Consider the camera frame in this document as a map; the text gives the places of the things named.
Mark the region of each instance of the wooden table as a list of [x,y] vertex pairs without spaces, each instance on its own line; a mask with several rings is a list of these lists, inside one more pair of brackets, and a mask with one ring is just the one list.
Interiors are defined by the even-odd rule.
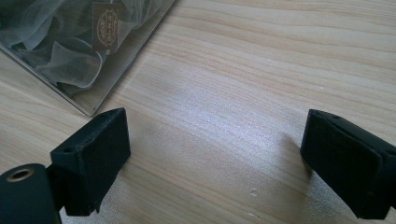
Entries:
[[[132,157],[101,212],[64,223],[395,223],[356,219],[299,153],[309,108],[396,145],[396,2],[179,0],[101,111]],[[0,73],[26,73],[0,56]],[[50,164],[90,120],[0,82],[0,172]]]

